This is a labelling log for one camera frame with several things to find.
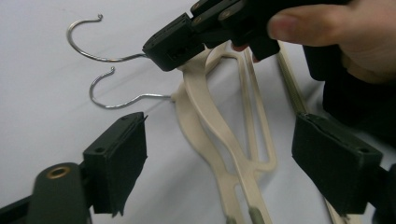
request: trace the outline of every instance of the brass grommet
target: brass grommet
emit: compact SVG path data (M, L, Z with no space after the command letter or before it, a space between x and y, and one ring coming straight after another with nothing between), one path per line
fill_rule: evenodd
M231 12L231 10L225 10L220 14L220 18L221 19L226 19L228 17L230 17L233 13Z
M192 6L192 9L196 9L196 8L198 8L200 5L199 5L199 3L195 3L193 6Z
M202 17L197 17L195 18L195 20L193 21L194 23L199 23L202 20Z
M48 179L57 179L57 178L67 175L69 172L70 172L70 168L67 166L55 167L47 173L47 178Z

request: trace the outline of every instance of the hanger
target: hanger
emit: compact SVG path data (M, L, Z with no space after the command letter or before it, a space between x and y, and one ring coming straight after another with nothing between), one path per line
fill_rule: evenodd
M248 125L248 127L250 127L250 128L247 128L247 132L248 132L248 136L249 136L250 155L254 161L258 161L259 156L258 156L258 149L257 149L257 145L256 145L256 139L255 139L255 137L252 137L252 135L255 135L254 126L253 126L254 124L253 124L253 117L251 114L252 112L251 112L250 100L248 99L246 72L245 72L245 66L243 63L243 59L237 53L226 52L226 51L224 51L224 49L225 49L225 45L221 46L221 48L217 48L214 50L213 57L211 57L211 61L207 63L205 70L207 73L210 70L212 70L222 57L231 57L231 58L235 58L238 61L238 64L240 67L239 70L240 70L240 75L241 75L242 86L245 87L245 88L242 88L243 94L244 94L244 99L245 99L244 100L244 104L245 104L244 108L246 109L245 114L247 114L247 123L250 124L250 125ZM106 109L122 108L127 105L131 105L131 104L137 102L138 100L146 98L146 97L166 98L166 99L170 98L170 96L168 96L168 95L142 94L142 95L135 97L133 100L126 102L124 104L120 104L120 105L104 105L102 103L99 103L93 95L94 87L103 78L113 75L114 71L115 71L115 68L112 67L110 72L99 76L90 86L90 96L91 96L92 101L95 104L101 106L102 108L106 108ZM180 127L182 128L183 133L188 138L189 142L193 145L193 148L199 154L201 154L201 156L203 156L204 159L206 159L206 161L211 166L212 171L214 172L215 176L217 177L220 197L221 197L221 201L222 201L222 205L223 205L223 210L227 217L227 220L229 222L236 221L236 223L244 223L245 221L244 221L241 209L240 209L240 204L237 200L237 197L235 195L235 190L234 190L234 187L237 184L241 184L241 182L236 175L232 175L232 174L228 173L228 171L226 170L222 157L220 156L219 152L216 150L216 147L211 142L210 138L205 133L204 127L201 126L201 122L200 122L198 116L196 115L195 111L193 110L193 106L191 106L190 98L188 97L187 93L184 90L185 90L184 84L182 83L180 85L179 90L176 93L172 94L172 99L175 101L176 108L177 108L177 115L178 115ZM262 108L262 106L260 106L260 104L262 104L262 100L257 98L256 101L259 102L258 108ZM262 112L259 113L259 115L261 115L261 121L263 121ZM273 163L274 156L272 156L272 155L274 153L270 152L268 154L269 154L269 157L272 159L270 160L271 161L270 166L266 167L265 170L269 171L269 170L272 170L273 168L275 168L276 163ZM261 212L259 209L256 209L255 207L250 209L250 214L253 218L261 219L260 218Z
M282 77L284 83L288 89L289 97L291 100L291 104L293 106L294 112L297 114L298 112L308 113L308 107L306 106L303 97L301 95L301 91L298 88L298 85L295 81L293 71L291 69L290 61L288 54L285 50L285 46L282 42L278 41L278 45L280 46L280 52L276 55L277 62L282 71ZM358 215L346 215L346 217L341 217L334 210L332 205L324 199L327 209L329 211L329 215L332 219L333 224L361 224Z
M83 20L83 21L75 21L73 22L67 29L66 32L66 37L67 37L67 41L69 42L70 46L75 49L78 53L82 54L83 56L99 61L99 62L104 62L104 63L122 63L122 62L126 62L126 61L131 61L133 59L137 59L137 58L147 58L147 55L144 53L137 53L131 56L127 56L127 57L123 57L123 58L116 58L116 59L109 59L109 58L102 58L102 57L98 57L95 55L92 55L90 53L87 53L86 51L84 51L83 49L79 48L77 46L77 44L74 42L73 40L73 31L76 27L78 27L81 24L84 23L92 23L92 22L100 22L103 19L103 15L99 14L98 15L98 19L96 20ZM122 104L118 104L118 105L105 105L100 103L94 96L93 91L94 88L96 87L96 85L99 83L99 81L101 81L102 79L104 79L105 77L110 77L112 75L114 75L116 71L116 68L114 66L112 66L110 68L110 71L107 73L102 74L101 76L99 76L98 78L96 78L93 83L90 86L90 98L91 101L93 101L96 105L104 108L104 109L119 109L119 108L124 108L128 105L132 105L142 99L145 98L154 98L154 99L170 99L171 96L170 95L161 95L161 94L155 94L155 93L143 93L143 94L139 94L136 97L134 97L132 100L127 101L125 103Z
M92 55L90 53L87 53L86 51L84 51L81 48L79 48L77 46L77 44L74 42L74 40L73 40L72 34L73 34L74 29L76 27L78 27L79 25L81 25L81 24L92 23L92 22L100 22L102 19L103 19L103 15L99 14L98 15L98 19L96 19L96 20L84 20L84 21L75 21L75 22L73 22L69 26L67 31L66 31L67 41L69 42L70 46L73 49L75 49L78 53L80 53L81 55L83 55L83 56L85 56L85 57L87 57L89 59L96 60L96 61L103 62L103 63L123 63L123 62L126 62L126 61L133 60L135 58L141 58L141 57L147 58L147 55L144 54L144 53L138 53L138 54L134 54L134 55L131 55L131 56L127 56L127 57L123 57L123 58L116 58L116 59L102 58L102 57L94 56L94 55Z
M95 96L93 94L93 90L94 90L95 86L99 83L100 80L102 80L105 77L112 76L115 73L115 71L116 71L116 68L115 67L111 67L111 70L109 72L104 73L101 76L97 77L93 81L93 83L91 84L91 86L90 86L90 99L91 99L91 101L94 104L96 104L96 105L98 105L98 106L100 106L100 107L102 107L104 109L121 109L121 108L124 108L124 107L126 107L128 105L132 105L132 104L134 104L134 103L136 103L136 102L138 102L138 101L140 101L142 99L146 99L146 98L165 99L165 100L166 99L167 100L171 99L170 95L161 95L161 94L155 94L155 93L143 93L143 94L137 95L132 100L127 101L127 102L122 103L122 104L118 104L118 105L105 105L105 104L102 104L95 98Z
M276 167L276 154L272 144L272 138L267 137L265 139L268 150L267 162L258 161L258 156L256 153L250 153L250 159L244 155L239 142L236 140L236 137L229 128L228 124L223 119L220 112L217 110L210 96L205 77L205 61L209 53L210 50L205 50L197 55L195 58L191 59L190 61L179 67L179 70L183 72L183 78L187 94L189 95L191 103L195 108L195 111L199 115L200 119L204 121L205 125L209 128L209 130L230 151L233 157L233 163L236 168L239 182L247 200L249 214L253 223L272 223L265 203L262 199L261 191L258 188L255 176L256 172L269 172ZM221 55L223 57L235 57L238 60L236 53L232 54L225 51L219 51L218 55ZM242 89L244 89L246 87L246 81L244 80L243 76L241 76L241 84ZM258 90L255 90L254 93L256 97L256 102L262 102ZM269 131L266 130L266 127L268 127L268 125L264 114L260 116L260 119L263 132L268 134Z

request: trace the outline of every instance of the silver wire hook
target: silver wire hook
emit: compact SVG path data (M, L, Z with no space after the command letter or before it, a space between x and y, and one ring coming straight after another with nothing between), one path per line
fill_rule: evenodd
M117 58L117 59L101 58L101 57L97 57L97 56L91 55L90 53L87 53L84 50L82 50L81 48L79 48L76 45L76 43L74 42L73 37L72 37L72 33L73 33L74 28L76 28L77 26L79 26L79 25L81 25L83 23L99 22L99 21L102 20L102 18L103 18L103 15L99 14L98 15L98 19L96 19L96 20L75 21L75 22L73 22L69 26L69 28L67 29L67 32L66 32L67 41L69 42L70 46L72 46L73 49L75 49L78 53L84 55L85 57L93 59L93 60L96 60L96 61L99 61L99 62L104 62L104 63L122 63L122 62L126 62L126 61L129 61L129 60L132 60L132 59L135 59L135 58L139 58L139 57L146 57L147 58L147 55L144 54L144 53L134 54L134 55L131 55L131 56L127 56L127 57L124 57L124 58Z
M123 104L120 105L104 105L102 103L99 103L98 100L93 96L93 89L95 88L96 84L98 84L98 82L100 80L102 80L105 77L109 77L111 75L113 75L116 71L116 68L114 66L111 67L111 70L105 74L102 74L101 76L97 77L96 80L93 81L93 83L90 86L90 98L91 100L96 104L99 105L100 107L104 108L104 109L120 109L120 108L124 108L128 105L132 105L136 102L138 102L139 100L142 100L144 98L161 98L161 99L171 99L170 95L160 95L160 94L152 94L152 93L144 93L144 94L140 94L138 96L136 96L134 99L125 102Z

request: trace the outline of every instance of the white background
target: white background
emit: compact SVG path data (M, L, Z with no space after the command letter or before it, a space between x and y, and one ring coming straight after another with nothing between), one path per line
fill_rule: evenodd
M93 215L93 223L225 223L214 176L180 131L172 102L144 100L121 110L104 110L88 96L92 81L111 65L116 66L116 75L99 84L95 92L109 104L144 92L171 94L182 74L178 70L165 73L147 59L95 62L76 53L65 36L72 22L95 19L102 13L101 23L77 28L76 43L103 57L140 53L150 36L194 3L0 1L0 207L31 194L35 176L45 168L82 162L83 150L116 119L143 111L148 115L148 159L125 215ZM311 112L322 114L322 83L308 75L301 47L287 47ZM257 63L255 69L278 157L277 169L259 183L269 214L275 224L331 223L315 186L291 157L294 114L276 59ZM224 60L215 73L209 88L244 145L236 65ZM376 146L386 153L383 166L388 169L394 153ZM370 223L373 208L368 210L362 223Z

